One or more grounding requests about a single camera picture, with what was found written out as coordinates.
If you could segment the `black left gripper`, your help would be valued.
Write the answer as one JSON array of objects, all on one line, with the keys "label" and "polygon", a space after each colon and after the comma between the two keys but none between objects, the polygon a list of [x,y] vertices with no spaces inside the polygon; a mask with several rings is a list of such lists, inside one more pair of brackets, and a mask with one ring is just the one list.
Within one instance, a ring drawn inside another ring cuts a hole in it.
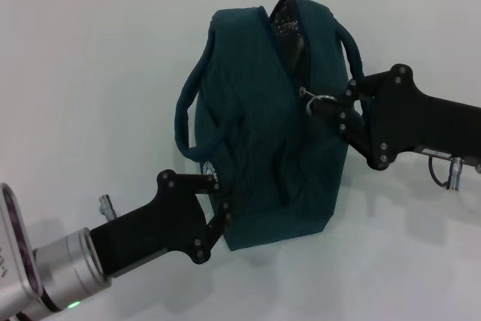
[{"label": "black left gripper", "polygon": [[118,277],[163,253],[185,253],[194,263],[210,258],[211,250],[231,223],[230,205],[223,202],[207,223],[198,194],[219,191],[213,175],[177,174],[157,177],[152,201],[90,232],[104,274]]}]

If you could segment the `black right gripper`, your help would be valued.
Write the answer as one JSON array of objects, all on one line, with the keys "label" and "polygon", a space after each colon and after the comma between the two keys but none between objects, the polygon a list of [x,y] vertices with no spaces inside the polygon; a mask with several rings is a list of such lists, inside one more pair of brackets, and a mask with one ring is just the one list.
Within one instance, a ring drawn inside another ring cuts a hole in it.
[{"label": "black right gripper", "polygon": [[373,99],[368,130],[349,104],[312,100],[310,115],[327,119],[339,136],[368,164],[388,165],[399,153],[416,152],[442,159],[460,157],[480,165],[480,109],[421,92],[407,65],[352,79],[343,102]]}]

